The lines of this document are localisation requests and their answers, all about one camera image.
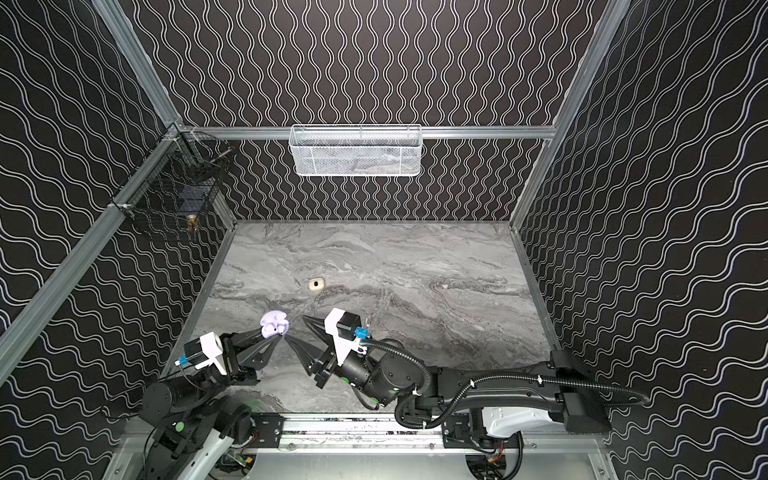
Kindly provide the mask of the cream earbud charging case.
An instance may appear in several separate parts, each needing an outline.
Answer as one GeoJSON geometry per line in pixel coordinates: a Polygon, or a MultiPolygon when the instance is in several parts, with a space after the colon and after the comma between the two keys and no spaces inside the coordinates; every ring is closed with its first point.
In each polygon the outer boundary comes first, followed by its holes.
{"type": "Polygon", "coordinates": [[[320,292],[325,289],[326,283],[323,278],[313,278],[309,281],[308,287],[312,292],[320,292]]]}

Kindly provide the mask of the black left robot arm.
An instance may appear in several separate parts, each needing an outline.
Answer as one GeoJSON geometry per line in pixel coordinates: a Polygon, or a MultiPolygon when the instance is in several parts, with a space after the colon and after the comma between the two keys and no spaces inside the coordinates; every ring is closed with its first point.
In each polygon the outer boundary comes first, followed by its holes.
{"type": "Polygon", "coordinates": [[[231,450],[277,447],[285,419],[256,413],[225,391],[253,386],[268,365],[280,332],[260,329],[187,342],[177,372],[146,388],[139,418],[151,426],[142,449],[140,479],[207,479],[231,450]]]}

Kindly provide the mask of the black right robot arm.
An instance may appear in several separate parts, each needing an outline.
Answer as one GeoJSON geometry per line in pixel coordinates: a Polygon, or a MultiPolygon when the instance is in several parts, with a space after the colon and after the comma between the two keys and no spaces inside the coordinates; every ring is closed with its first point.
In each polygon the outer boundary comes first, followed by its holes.
{"type": "Polygon", "coordinates": [[[651,401],[644,392],[596,381],[565,350],[553,350],[530,366],[462,370],[429,366],[398,340],[373,339],[349,313],[342,315],[338,336],[328,333],[320,318],[307,316],[304,323],[326,347],[294,336],[286,341],[316,386],[324,388],[337,377],[365,408],[394,406],[396,422],[410,430],[437,428],[468,414],[473,428],[491,438],[552,423],[570,433],[606,433],[610,409],[651,401]]]}

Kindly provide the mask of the purple round earbud case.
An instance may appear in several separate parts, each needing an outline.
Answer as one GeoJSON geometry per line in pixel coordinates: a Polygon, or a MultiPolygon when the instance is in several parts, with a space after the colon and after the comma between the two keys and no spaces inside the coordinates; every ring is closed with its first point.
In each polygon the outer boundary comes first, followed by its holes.
{"type": "Polygon", "coordinates": [[[290,328],[287,313],[280,310],[272,310],[263,314],[259,324],[261,335],[265,339],[285,335],[290,328]]]}

